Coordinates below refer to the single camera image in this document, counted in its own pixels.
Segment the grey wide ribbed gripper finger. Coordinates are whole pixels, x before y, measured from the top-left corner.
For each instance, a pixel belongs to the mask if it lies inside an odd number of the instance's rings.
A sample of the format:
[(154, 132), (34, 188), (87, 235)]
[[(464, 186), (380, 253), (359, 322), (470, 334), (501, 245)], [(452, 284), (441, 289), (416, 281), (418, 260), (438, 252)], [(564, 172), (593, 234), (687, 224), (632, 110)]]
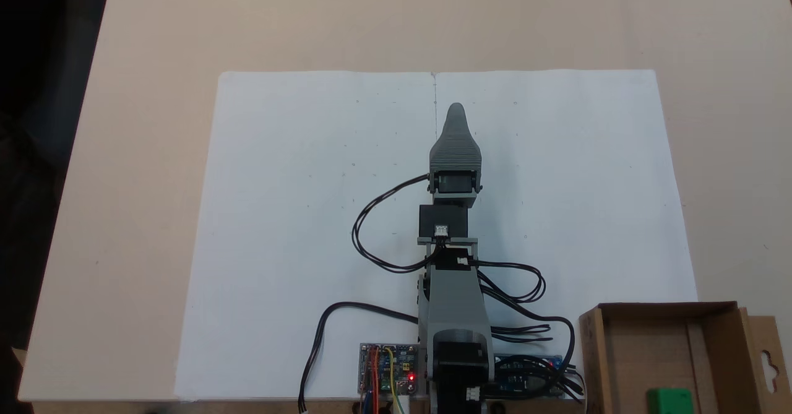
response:
[(481, 172), (483, 156), (467, 123), (466, 110), (461, 103), (449, 106), (443, 130), (433, 144), (428, 157), (429, 172)]

